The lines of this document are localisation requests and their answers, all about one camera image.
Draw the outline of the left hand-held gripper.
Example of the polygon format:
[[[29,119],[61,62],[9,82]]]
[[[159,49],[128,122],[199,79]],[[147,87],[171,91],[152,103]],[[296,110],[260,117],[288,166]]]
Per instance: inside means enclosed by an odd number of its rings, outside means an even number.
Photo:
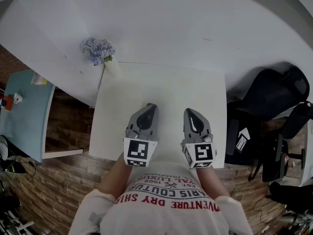
[[[126,165],[148,167],[158,145],[158,140],[150,136],[157,134],[159,108],[148,103],[135,112],[125,131],[123,154]]]

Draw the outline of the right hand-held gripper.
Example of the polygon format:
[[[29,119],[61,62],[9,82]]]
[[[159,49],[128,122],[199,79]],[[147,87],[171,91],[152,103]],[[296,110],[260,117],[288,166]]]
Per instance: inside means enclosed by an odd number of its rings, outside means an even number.
[[[183,131],[185,135],[197,133],[204,135],[184,139],[181,143],[182,152],[190,169],[210,167],[214,162],[217,150],[213,142],[209,121],[198,111],[187,108],[183,114]]]

